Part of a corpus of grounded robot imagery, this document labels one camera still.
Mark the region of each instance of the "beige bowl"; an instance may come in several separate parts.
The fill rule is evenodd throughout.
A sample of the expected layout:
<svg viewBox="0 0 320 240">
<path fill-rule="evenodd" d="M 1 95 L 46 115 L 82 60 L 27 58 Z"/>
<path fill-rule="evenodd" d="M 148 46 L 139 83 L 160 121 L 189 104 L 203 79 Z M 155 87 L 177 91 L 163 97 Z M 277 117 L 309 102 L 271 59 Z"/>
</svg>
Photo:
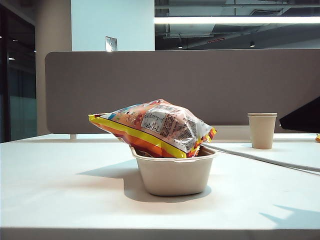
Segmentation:
<svg viewBox="0 0 320 240">
<path fill-rule="evenodd" d="M 158 196 L 181 196 L 201 193 L 207 186 L 215 150 L 201 146 L 199 156 L 189 158 L 136 158 L 145 189 Z"/>
</svg>

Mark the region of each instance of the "gray divider panel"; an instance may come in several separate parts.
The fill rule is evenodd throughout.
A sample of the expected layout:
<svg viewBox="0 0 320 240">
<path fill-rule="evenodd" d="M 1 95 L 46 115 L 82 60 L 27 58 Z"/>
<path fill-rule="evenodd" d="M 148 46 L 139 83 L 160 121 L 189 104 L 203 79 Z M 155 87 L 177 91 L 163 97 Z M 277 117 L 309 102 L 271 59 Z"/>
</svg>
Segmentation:
<svg viewBox="0 0 320 240">
<path fill-rule="evenodd" d="M 54 134 L 101 133 L 88 114 L 160 98 L 210 125 L 248 125 L 249 112 L 279 119 L 320 96 L 320 49 L 51 52 L 45 77 Z"/>
</svg>

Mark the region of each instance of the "colorful plastic bag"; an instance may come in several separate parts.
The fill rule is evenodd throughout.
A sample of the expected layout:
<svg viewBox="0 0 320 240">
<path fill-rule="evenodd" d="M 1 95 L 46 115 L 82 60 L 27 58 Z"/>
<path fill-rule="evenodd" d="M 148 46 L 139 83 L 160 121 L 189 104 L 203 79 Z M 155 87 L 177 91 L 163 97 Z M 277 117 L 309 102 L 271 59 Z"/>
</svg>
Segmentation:
<svg viewBox="0 0 320 240">
<path fill-rule="evenodd" d="M 155 158 L 195 157 L 200 144 L 217 132 L 188 109 L 163 99 L 90 114 L 89 121 Z"/>
</svg>

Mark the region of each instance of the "disposable cup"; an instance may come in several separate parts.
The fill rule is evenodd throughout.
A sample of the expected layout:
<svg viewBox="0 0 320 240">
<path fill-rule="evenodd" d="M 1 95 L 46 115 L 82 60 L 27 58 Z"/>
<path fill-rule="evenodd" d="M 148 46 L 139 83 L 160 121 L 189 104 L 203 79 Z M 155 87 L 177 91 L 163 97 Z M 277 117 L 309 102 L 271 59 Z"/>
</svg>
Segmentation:
<svg viewBox="0 0 320 240">
<path fill-rule="evenodd" d="M 277 113 L 248 113 L 254 149 L 272 149 Z"/>
</svg>

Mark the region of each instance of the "desk surface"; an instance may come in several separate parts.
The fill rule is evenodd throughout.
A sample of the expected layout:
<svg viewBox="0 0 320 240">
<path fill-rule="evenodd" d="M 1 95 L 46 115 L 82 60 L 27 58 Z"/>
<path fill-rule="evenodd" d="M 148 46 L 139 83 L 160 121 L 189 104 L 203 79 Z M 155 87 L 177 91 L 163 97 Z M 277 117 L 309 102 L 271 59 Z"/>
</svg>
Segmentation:
<svg viewBox="0 0 320 240">
<path fill-rule="evenodd" d="M 173 230 L 181 238 L 186 230 L 196 230 L 197 237 L 205 233 L 203 238 L 223 234 L 229 239 L 231 232 L 223 230 L 232 230 L 237 239 L 266 239 L 265 234 L 281 239 L 282 231 L 292 234 L 290 239 L 320 237 L 319 174 L 219 153 L 203 193 L 159 197 L 144 189 L 128 145 L 111 134 L 78 137 L 50 134 L 1 144 L 3 239 L 27 234 L 41 239 L 48 233 L 70 239 L 65 234 L 73 230 L 78 239 L 85 239 L 85 230 L 97 230 L 93 239 L 105 237 L 105 231 L 109 239 L 117 233 L 161 239 L 162 231 Z M 249 143 L 214 144 L 320 167 L 320 143 L 311 140 L 275 141 L 272 150 L 252 149 Z M 299 229 L 307 231 L 290 231 Z"/>
</svg>

